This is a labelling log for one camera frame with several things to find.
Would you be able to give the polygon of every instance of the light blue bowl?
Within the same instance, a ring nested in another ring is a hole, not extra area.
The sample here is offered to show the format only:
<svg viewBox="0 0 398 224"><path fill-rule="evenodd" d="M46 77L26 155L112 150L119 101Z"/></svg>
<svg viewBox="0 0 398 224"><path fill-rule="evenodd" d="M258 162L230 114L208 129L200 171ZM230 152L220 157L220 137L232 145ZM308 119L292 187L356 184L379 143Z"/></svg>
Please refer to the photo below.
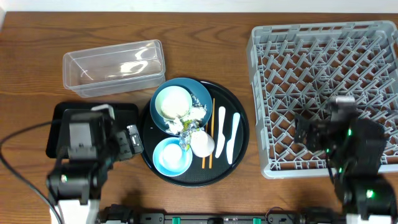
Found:
<svg viewBox="0 0 398 224"><path fill-rule="evenodd" d="M154 155L152 156L152 160L154 161L155 168L161 174L167 177L176 177L178 175L183 174L188 170L192 163L192 150L183 150L181 159L178 162L178 167L171 168L167 165L167 162L164 161L162 157L162 152L164 148L169 144L179 144L180 140L176 137L171 137L167 139L163 139L158 145L155 147Z"/></svg>
<svg viewBox="0 0 398 224"><path fill-rule="evenodd" d="M155 91L152 99L150 100L150 115L154 120L156 126L166 132L169 128L168 124L164 123L163 117L156 111L155 100L157 95L162 91L164 88L169 86L180 86L186 89L189 93L193 94L195 97L198 98L199 102L205 106L206 105L206 115L202 119L200 126L204 127L211 117L211 112L213 110L213 100L211 99L209 91L198 81L193 80L191 78L174 78L171 79L163 84Z"/></svg>

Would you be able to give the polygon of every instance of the wood grain surface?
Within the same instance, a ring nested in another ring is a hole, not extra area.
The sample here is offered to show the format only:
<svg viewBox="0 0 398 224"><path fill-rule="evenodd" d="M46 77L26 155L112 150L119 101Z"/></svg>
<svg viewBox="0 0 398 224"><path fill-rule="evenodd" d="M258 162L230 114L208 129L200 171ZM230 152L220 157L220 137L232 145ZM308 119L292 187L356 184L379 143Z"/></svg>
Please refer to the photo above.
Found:
<svg viewBox="0 0 398 224"><path fill-rule="evenodd" d="M64 89L62 57L74 50L159 39L166 79L211 80L239 98L250 123L247 153L227 178L192 189L164 182L140 156L119 162L103 187L101 208L121 203L167 213L265 213L273 206L340 210L326 177L267 180L261 175L245 49L255 26L372 20L397 23L398 15L8 12L0 33L0 137L51 120L55 105L67 100L135 103L142 109L155 88L90 99ZM45 193L45 176L54 163L45 155L48 133L49 127L32 131L3 149L9 162ZM386 176L398 192L398 174ZM0 223L50 223L46 205L3 166Z"/></svg>

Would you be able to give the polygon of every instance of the green led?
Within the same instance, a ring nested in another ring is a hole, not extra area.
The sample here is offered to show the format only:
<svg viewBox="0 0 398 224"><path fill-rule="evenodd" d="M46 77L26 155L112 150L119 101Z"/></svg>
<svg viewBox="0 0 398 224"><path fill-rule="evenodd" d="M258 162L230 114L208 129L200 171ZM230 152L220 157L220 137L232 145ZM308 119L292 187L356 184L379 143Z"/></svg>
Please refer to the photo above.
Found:
<svg viewBox="0 0 398 224"><path fill-rule="evenodd" d="M373 198L374 197L374 191L373 190L367 190L366 191L366 197L367 198Z"/></svg>

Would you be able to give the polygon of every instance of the white plastic knife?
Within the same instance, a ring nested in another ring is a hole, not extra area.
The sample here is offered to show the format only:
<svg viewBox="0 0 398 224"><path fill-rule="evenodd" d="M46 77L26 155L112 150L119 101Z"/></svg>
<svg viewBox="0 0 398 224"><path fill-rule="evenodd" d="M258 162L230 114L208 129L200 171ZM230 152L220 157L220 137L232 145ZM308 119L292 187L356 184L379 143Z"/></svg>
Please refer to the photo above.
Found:
<svg viewBox="0 0 398 224"><path fill-rule="evenodd" d="M217 138L217 147L216 147L216 158L219 158L224 148L224 143L225 143L225 136L223 134L224 119L225 119L225 107L220 106L218 108L218 138Z"/></svg>
<svg viewBox="0 0 398 224"><path fill-rule="evenodd" d="M238 125L239 125L240 119L241 119L241 115L239 113L235 113L234 117L232 119L231 139L226 143L226 158L227 158L229 164L232 164L232 156L234 154L236 131L238 130Z"/></svg>

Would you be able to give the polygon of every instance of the white plastic basket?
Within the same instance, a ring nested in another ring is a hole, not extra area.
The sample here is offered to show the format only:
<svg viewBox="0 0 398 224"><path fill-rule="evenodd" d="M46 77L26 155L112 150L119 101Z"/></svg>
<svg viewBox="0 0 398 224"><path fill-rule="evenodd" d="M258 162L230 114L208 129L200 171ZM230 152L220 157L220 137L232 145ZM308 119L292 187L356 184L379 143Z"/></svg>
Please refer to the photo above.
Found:
<svg viewBox="0 0 398 224"><path fill-rule="evenodd" d="M261 172L327 176L325 155L293 143L294 114L325 119L331 96L354 96L362 118L390 135L380 172L398 171L398 31L391 21L260 26L246 49Z"/></svg>

